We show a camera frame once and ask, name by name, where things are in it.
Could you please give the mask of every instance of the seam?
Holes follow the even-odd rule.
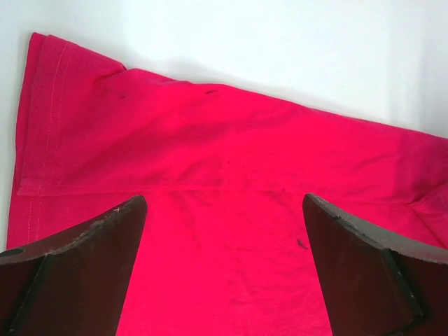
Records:
[[[201,183],[207,183],[208,181],[191,181],[192,184],[201,184]],[[38,191],[39,191],[39,185],[37,185],[36,183],[21,183],[20,187],[21,188],[31,188],[32,190],[35,189],[35,187],[38,187]],[[45,189],[53,189],[53,188],[59,188],[59,187],[63,187],[63,188],[75,188],[75,189],[92,189],[92,184],[58,184],[58,183],[45,183]],[[98,189],[109,189],[109,188],[122,188],[122,189],[126,189],[126,190],[131,190],[131,191],[184,191],[184,190],[196,190],[196,191],[208,191],[208,190],[221,190],[221,191],[260,191],[260,192],[265,192],[265,191],[273,191],[273,192],[277,192],[277,191],[282,191],[282,187],[278,187],[278,188],[226,188],[225,185],[222,186],[216,186],[213,188],[208,188],[208,187],[190,187],[190,186],[185,186],[183,187],[171,187],[171,186],[154,186],[154,185],[148,185],[148,184],[137,184],[137,185],[129,185],[129,184],[120,184],[120,185],[112,185],[112,184],[104,184],[104,185],[95,185],[95,188]],[[284,191],[285,193],[289,193],[289,194],[297,194],[299,192],[295,192],[295,191],[291,191],[296,189],[296,188],[286,188],[286,190]],[[312,188],[310,188],[309,193],[315,193]],[[405,205],[405,206],[414,206],[418,203],[413,203],[413,202],[407,202],[405,200],[396,200],[396,201],[388,201],[388,200],[380,200],[380,199],[342,199],[344,201],[347,200],[351,200],[353,202],[362,202],[362,203],[369,203],[369,204],[376,204],[376,205],[391,205],[391,204],[397,204],[397,205]]]
[[[67,42],[64,46],[64,49],[62,49],[61,55],[59,56],[59,60],[57,61],[57,66],[56,66],[56,71],[55,71],[55,75],[53,77],[53,84],[52,84],[52,90],[51,90],[51,99],[50,99],[50,112],[49,112],[49,122],[48,122],[48,135],[47,135],[47,143],[45,145],[45,154],[43,156],[43,165],[42,165],[42,170],[41,170],[41,174],[43,175],[43,173],[45,173],[45,168],[46,168],[46,164],[47,164],[47,156],[48,156],[48,147],[50,146],[50,136],[51,136],[51,123],[52,123],[52,119],[53,119],[53,98],[55,95],[55,85],[56,85],[56,77],[57,77],[57,72],[59,71],[59,67],[61,64],[61,60],[62,60],[62,56],[64,55],[64,51],[66,50],[67,46],[69,45],[69,43]],[[38,205],[38,211],[37,211],[37,219],[36,219],[36,239],[39,239],[39,225],[40,225],[40,221],[41,221],[41,210],[42,210],[42,197],[41,197],[41,189],[42,189],[42,185],[43,185],[43,181],[41,181],[39,183],[39,187],[38,187],[38,191],[37,191],[37,195],[39,198],[39,205]]]
[[[34,199],[34,196],[31,196],[31,200],[29,201],[27,244],[29,243],[29,230],[30,230],[30,226],[31,226],[31,207],[33,206],[33,199]]]
[[[67,74],[67,69],[69,68],[69,63],[71,61],[71,58],[75,54],[76,50],[78,49],[78,46],[76,45],[73,49],[73,52],[70,54],[69,59],[67,60],[64,68],[64,73],[62,75],[62,84],[61,84],[61,94],[59,99],[59,108],[58,108],[58,118],[57,118],[57,131],[56,131],[56,140],[55,140],[55,149],[54,149],[54,155],[53,160],[56,161],[56,152],[57,147],[59,146],[59,140],[60,140],[60,133],[61,133],[61,119],[62,119],[62,94],[64,92],[64,84],[65,84],[65,75]],[[53,182],[53,176],[55,174],[55,168],[53,167],[51,169],[50,173],[50,184]]]

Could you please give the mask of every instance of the pink fabric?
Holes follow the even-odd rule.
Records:
[[[145,196],[118,335],[331,335],[305,193],[448,245],[448,140],[126,70],[54,36],[29,43],[16,142],[9,248]]]

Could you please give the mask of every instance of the stitching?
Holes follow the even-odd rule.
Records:
[[[61,84],[62,92],[64,91],[65,75],[67,73],[67,69],[69,68],[69,63],[77,49],[78,49],[78,46],[76,45],[75,48],[73,49],[73,52],[70,54],[69,59],[67,60],[67,63],[65,64],[65,69],[64,69],[64,74],[62,75],[62,84]],[[55,140],[55,149],[54,149],[55,155],[53,158],[54,161],[56,161],[56,152],[57,152],[57,147],[59,146],[60,133],[61,133],[61,119],[62,119],[62,93],[60,95],[60,100],[59,100],[59,113],[58,113],[58,119],[57,119],[57,131],[56,131],[56,140]],[[53,182],[54,174],[55,174],[55,168],[51,169],[50,185]]]
[[[34,184],[22,184],[22,187],[24,188],[31,188],[31,191],[25,192],[23,195],[29,195],[34,193],[34,187],[36,185]],[[204,187],[204,186],[196,186],[196,185],[185,185],[185,186],[171,186],[171,185],[162,185],[162,186],[148,186],[147,184],[143,185],[111,185],[111,184],[105,184],[105,185],[96,185],[95,188],[98,190],[92,191],[92,185],[76,185],[76,184],[46,184],[45,185],[45,192],[49,193],[48,196],[52,195],[58,195],[57,193],[53,193],[53,188],[76,188],[78,190],[81,190],[80,193],[110,193],[110,192],[119,192],[119,193],[133,193],[133,192],[170,192],[170,191],[223,191],[223,192],[255,192],[255,193],[285,193],[289,195],[296,195],[296,194],[303,194],[302,191],[296,191],[296,190],[288,190],[283,191],[281,188],[226,188],[226,186],[216,186],[216,187]],[[368,204],[400,204],[400,205],[406,205],[406,203],[403,202],[377,202],[374,200],[359,200],[359,199],[351,199],[351,198],[332,198],[332,201],[343,200],[344,202],[351,201],[351,202],[361,202],[361,203],[368,203]]]
[[[31,224],[31,207],[33,205],[34,196],[31,196],[31,200],[29,201],[29,215],[28,215],[28,230],[27,230],[27,244],[29,243],[29,229]]]
[[[59,60],[57,61],[55,76],[53,77],[53,85],[52,85],[51,99],[50,99],[50,116],[49,116],[50,120],[48,122],[48,124],[49,124],[48,125],[48,136],[47,136],[47,144],[45,145],[45,155],[43,156],[43,165],[42,165],[42,170],[41,170],[42,175],[43,175],[43,173],[45,173],[45,167],[47,164],[47,156],[48,156],[48,147],[50,145],[51,123],[52,123],[52,114],[53,114],[53,97],[55,94],[56,76],[57,76],[57,72],[59,70],[59,66],[61,64],[62,56],[64,55],[64,51],[68,45],[69,45],[69,43],[66,43],[64,46],[64,49],[62,49],[61,55],[59,56]],[[37,220],[36,220],[36,239],[39,239],[39,224],[41,222],[41,210],[42,210],[41,189],[42,189],[42,185],[43,185],[43,181],[41,180],[41,182],[39,183],[38,191],[37,191],[37,195],[39,198],[39,206],[38,206]]]

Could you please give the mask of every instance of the dark stain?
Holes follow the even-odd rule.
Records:
[[[304,250],[307,250],[308,248],[302,243],[300,239],[297,239],[297,245],[301,247]]]

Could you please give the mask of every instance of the white background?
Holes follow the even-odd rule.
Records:
[[[32,32],[128,67],[448,137],[447,18],[448,0],[0,0],[0,250]]]

